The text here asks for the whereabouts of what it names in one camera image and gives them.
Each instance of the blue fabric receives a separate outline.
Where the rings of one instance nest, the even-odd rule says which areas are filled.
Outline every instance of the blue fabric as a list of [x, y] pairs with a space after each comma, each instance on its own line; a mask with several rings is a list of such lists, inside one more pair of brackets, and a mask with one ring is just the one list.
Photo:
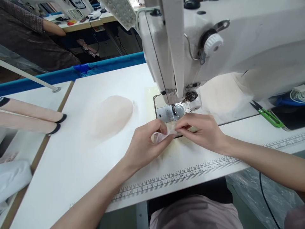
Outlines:
[[94, 63], [88, 63], [87, 65], [89, 66], [90, 70], [86, 74], [82, 74], [82, 77], [109, 72], [143, 63], [146, 63], [143, 52], [133, 53], [107, 60], [101, 60]]
[[297, 102], [293, 101], [290, 98], [290, 93], [284, 94], [284, 95], [280, 96], [279, 98], [277, 98], [276, 106], [278, 107], [278, 106], [282, 106], [282, 105], [295, 106], [295, 107], [305, 106], [304, 103], [297, 103]]
[[[138, 52], [112, 59], [101, 60], [95, 63], [88, 63], [55, 72], [45, 73], [37, 76], [37, 78], [49, 84], [57, 84], [67, 81], [75, 81], [80, 77], [95, 75], [143, 63], [145, 63], [144, 53]], [[27, 91], [39, 87], [42, 87], [42, 85], [29, 79], [15, 80], [0, 84], [0, 96]]]

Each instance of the power cord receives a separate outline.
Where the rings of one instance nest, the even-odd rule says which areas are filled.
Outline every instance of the power cord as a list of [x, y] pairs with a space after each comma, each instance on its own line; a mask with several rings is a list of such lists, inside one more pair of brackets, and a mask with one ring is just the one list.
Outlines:
[[120, 42], [120, 47], [124, 49], [125, 54], [127, 55], [127, 52], [126, 52], [126, 50], [125, 50], [124, 46], [122, 46], [122, 43], [121, 43], [121, 39], [120, 39], [120, 37], [119, 37], [119, 36], [117, 36], [117, 38], [118, 38], [118, 40], [119, 40], [119, 42]]
[[[91, 29], [95, 32], [94, 28], [93, 28], [92, 25], [91, 25], [91, 19], [89, 19], [89, 23], [90, 23]], [[97, 50], [95, 53], [93, 53], [93, 54], [96, 54], [96, 53], [99, 51], [99, 42], [98, 42], [98, 40], [96, 39], [94, 33], [92, 33], [92, 35], [93, 35], [94, 39], [96, 40], [96, 42], [97, 42], [97, 44], [98, 44], [98, 50]]]
[[266, 200], [266, 197], [265, 197], [265, 194], [264, 194], [264, 190], [263, 190], [263, 186], [262, 186], [262, 184], [261, 184], [261, 172], [260, 172], [260, 186], [261, 186], [261, 193], [262, 193], [263, 198], [264, 198], [264, 200], [265, 200], [265, 203], [266, 203], [266, 205], [267, 205], [267, 207], [268, 207], [268, 210], [269, 210], [269, 212], [270, 212], [270, 214], [271, 214], [271, 216], [272, 216], [272, 218], [273, 218], [273, 220], [274, 220], [274, 222], [275, 222], [277, 228], [278, 228], [278, 229], [281, 229], [280, 226], [278, 225], [277, 221], [275, 220], [274, 215], [273, 215], [273, 213], [272, 213], [272, 211], [271, 211], [271, 209], [270, 209], [270, 207], [269, 207], [269, 204], [268, 204], [268, 202], [267, 202], [267, 200]]
[[305, 92], [292, 90], [290, 92], [290, 99], [294, 102], [305, 104]]
[[138, 43], [138, 46], [139, 46], [140, 50], [143, 51], [143, 50], [141, 49], [140, 43], [139, 43], [139, 41], [138, 41], [138, 39], [137, 39], [137, 35], [135, 34], [134, 36], [135, 36], [135, 38], [136, 38], [136, 40], [137, 40], [137, 43]]

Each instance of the blue edge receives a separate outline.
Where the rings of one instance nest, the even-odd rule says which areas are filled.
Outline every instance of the blue edge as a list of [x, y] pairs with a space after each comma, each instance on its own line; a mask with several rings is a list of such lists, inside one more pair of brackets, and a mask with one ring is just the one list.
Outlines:
[[[77, 65], [70, 68], [45, 73], [36, 76], [37, 78], [49, 83], [57, 84], [67, 81], [75, 81], [78, 78], [91, 76], [99, 73], [109, 72], [133, 65], [146, 63], [143, 52], [133, 53], [112, 59], [101, 60], [95, 63]], [[20, 79], [8, 83], [0, 84], [0, 96], [14, 94], [42, 87], [29, 79]]]

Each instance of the metal pole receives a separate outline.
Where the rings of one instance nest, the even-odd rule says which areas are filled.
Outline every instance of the metal pole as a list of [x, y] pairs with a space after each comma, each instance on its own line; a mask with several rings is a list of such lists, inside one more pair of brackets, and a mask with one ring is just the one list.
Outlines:
[[50, 88], [50, 89], [52, 89], [52, 91], [53, 91], [54, 93], [59, 92], [59, 91], [61, 90], [60, 87], [54, 87], [53, 85], [48, 84], [47, 82], [44, 82], [43, 80], [38, 79], [37, 77], [32, 76], [32, 75], [30, 75], [30, 74], [28, 74], [28, 73], [26, 73], [26, 72], [20, 70], [19, 68], [16, 68], [16, 67], [14, 67], [14, 66], [12, 66], [12, 65], [10, 65], [10, 64], [8, 64], [8, 63], [2, 61], [2, 60], [0, 60], [0, 66], [6, 68], [6, 69], [8, 69], [8, 70], [11, 70], [12, 72], [15, 72], [15, 73], [17, 73], [17, 74], [19, 74], [19, 75], [21, 75], [21, 76], [24, 76], [25, 78], [28, 78], [28, 79], [30, 79], [30, 80], [36, 82], [36, 83], [39, 83], [39, 84], [41, 84], [41, 85], [43, 85], [43, 86], [45, 86], [45, 87]]

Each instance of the black cable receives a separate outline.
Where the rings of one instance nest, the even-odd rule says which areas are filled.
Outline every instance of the black cable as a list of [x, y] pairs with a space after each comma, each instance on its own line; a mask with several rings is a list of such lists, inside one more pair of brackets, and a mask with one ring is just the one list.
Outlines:
[[141, 49], [140, 43], [139, 43], [139, 41], [138, 41], [138, 39], [137, 39], [137, 35], [134, 34], [134, 36], [135, 36], [135, 38], [136, 38], [136, 40], [137, 40], [137, 43], [138, 43], [138, 46], [139, 46], [140, 50], [143, 51], [143, 50]]
[[[91, 29], [93, 29], [93, 31], [95, 32], [94, 28], [92, 28], [92, 25], [91, 25], [91, 19], [89, 19], [89, 23], [90, 23]], [[98, 42], [98, 40], [96, 39], [94, 33], [92, 33], [92, 35], [93, 35], [94, 39], [96, 40], [96, 42], [98, 43], [98, 50], [97, 50], [95, 53], [92, 53], [92, 55], [93, 55], [93, 54], [96, 54], [96, 53], [99, 51], [99, 42]]]
[[125, 48], [122, 46], [121, 39], [120, 39], [120, 37], [119, 37], [118, 35], [117, 35], [117, 38], [118, 38], [118, 40], [119, 40], [119, 42], [120, 42], [120, 46], [121, 46], [121, 48], [123, 48], [123, 49], [124, 49], [124, 51], [125, 51], [125, 53], [126, 53], [126, 55], [127, 55], [127, 52], [126, 52]]
[[274, 215], [273, 215], [273, 213], [272, 213], [272, 211], [271, 211], [271, 209], [270, 209], [270, 207], [269, 207], [269, 204], [268, 204], [268, 202], [267, 202], [267, 200], [266, 200], [266, 197], [265, 197], [265, 194], [264, 194], [264, 191], [263, 191], [263, 186], [262, 186], [262, 184], [261, 184], [261, 172], [260, 172], [260, 186], [261, 186], [261, 193], [262, 193], [263, 198], [264, 198], [264, 200], [265, 200], [265, 202], [266, 202], [266, 205], [267, 205], [267, 207], [268, 207], [268, 209], [269, 209], [269, 212], [270, 212], [270, 214], [271, 214], [271, 216], [272, 216], [272, 218], [273, 218], [273, 220], [274, 220], [274, 222], [275, 222], [277, 228], [278, 228], [278, 229], [281, 229], [280, 226], [278, 225], [277, 221], [275, 220]]

